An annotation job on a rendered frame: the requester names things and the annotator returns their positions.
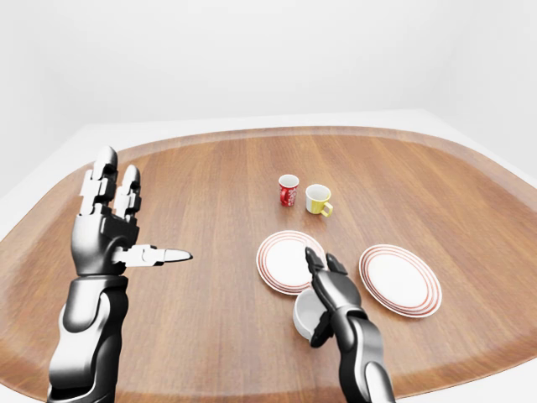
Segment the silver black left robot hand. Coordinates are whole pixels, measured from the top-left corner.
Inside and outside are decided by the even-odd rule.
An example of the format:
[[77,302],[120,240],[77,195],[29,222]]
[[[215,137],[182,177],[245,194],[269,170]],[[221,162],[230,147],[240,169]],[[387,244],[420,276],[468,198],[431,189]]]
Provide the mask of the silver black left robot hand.
[[117,152],[103,147],[85,173],[81,209],[71,235],[71,254],[79,276],[121,275],[127,267],[186,261],[192,254],[138,244],[136,213],[141,207],[141,176],[130,165],[117,185]]

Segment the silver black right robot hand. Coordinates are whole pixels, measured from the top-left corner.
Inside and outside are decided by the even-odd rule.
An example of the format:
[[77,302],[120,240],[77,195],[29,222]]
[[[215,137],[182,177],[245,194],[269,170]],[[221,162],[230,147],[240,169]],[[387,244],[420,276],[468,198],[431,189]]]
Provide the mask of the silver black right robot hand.
[[343,351],[349,351],[354,343],[350,320],[347,316],[367,319],[362,309],[362,299],[354,282],[333,254],[326,254],[328,270],[321,258],[310,248],[305,248],[305,259],[312,274],[311,284],[315,294],[326,308],[315,326],[310,341],[312,348],[321,347],[328,338],[336,335],[337,343]]

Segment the white plate with red rings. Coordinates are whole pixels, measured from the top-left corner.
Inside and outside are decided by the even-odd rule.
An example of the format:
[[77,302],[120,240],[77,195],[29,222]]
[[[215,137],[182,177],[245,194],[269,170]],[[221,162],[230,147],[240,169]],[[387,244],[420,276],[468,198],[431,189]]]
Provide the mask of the white plate with red rings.
[[417,255],[391,244],[366,249],[359,274],[368,292],[381,305],[405,317],[428,317],[442,302],[440,282]]
[[305,248],[314,250],[322,262],[325,251],[310,235],[284,230],[266,237],[256,255],[256,265],[262,280],[272,289],[296,296],[310,287],[312,274],[305,259]]

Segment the yellow and white mug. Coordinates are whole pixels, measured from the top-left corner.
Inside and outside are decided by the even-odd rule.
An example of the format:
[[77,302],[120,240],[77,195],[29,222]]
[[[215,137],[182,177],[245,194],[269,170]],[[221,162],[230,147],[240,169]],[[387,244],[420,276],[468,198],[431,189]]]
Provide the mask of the yellow and white mug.
[[331,191],[321,184],[313,184],[305,190],[305,207],[311,214],[321,214],[329,217],[332,214],[333,206],[329,203]]

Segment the red patterned mug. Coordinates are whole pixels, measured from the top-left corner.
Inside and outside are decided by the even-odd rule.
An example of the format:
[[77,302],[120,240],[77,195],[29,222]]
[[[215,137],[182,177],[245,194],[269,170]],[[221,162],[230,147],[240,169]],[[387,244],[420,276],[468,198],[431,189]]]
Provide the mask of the red patterned mug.
[[295,204],[299,183],[300,180],[295,175],[286,174],[279,177],[280,202],[283,206],[292,207]]

